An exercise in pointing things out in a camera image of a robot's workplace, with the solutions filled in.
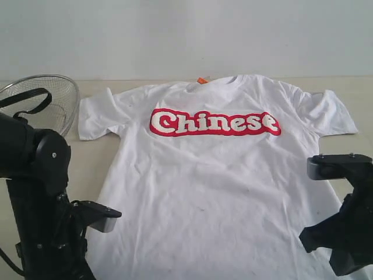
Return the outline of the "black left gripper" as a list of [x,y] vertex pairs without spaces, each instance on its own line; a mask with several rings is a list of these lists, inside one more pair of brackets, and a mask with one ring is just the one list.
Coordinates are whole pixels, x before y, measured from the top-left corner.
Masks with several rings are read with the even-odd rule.
[[25,279],[95,278],[85,259],[85,230],[73,208],[65,195],[16,199],[17,252]]

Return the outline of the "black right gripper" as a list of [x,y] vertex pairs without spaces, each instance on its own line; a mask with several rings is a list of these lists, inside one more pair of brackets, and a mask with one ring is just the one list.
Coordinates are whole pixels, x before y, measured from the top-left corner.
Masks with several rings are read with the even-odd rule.
[[306,252],[333,249],[329,264],[342,277],[370,265],[372,255],[372,197],[349,194],[340,211],[299,235]]

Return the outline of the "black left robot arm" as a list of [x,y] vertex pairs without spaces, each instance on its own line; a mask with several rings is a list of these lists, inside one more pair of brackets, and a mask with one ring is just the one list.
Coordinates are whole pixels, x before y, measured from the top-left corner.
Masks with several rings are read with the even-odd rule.
[[1,114],[1,177],[20,238],[14,270],[25,279],[94,279],[81,206],[66,193],[70,159],[59,133]]

